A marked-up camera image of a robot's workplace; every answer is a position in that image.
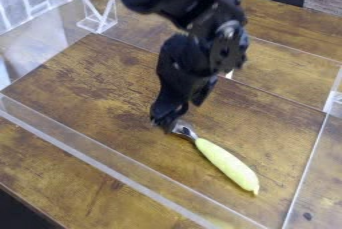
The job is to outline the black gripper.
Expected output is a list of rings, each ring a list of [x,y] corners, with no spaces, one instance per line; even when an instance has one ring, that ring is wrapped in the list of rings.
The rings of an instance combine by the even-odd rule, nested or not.
[[[188,103],[200,106],[218,82],[218,76],[208,69],[207,57],[188,36],[175,34],[164,42],[156,75],[160,91],[150,108],[150,118],[168,134],[188,110]]]

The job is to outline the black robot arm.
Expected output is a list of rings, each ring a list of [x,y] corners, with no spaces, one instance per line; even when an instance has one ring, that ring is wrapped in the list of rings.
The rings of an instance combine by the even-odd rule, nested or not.
[[[190,105],[199,106],[218,75],[247,60],[247,18],[239,0],[120,0],[140,14],[168,19],[182,30],[160,47],[160,91],[151,105],[152,123],[170,131]]]

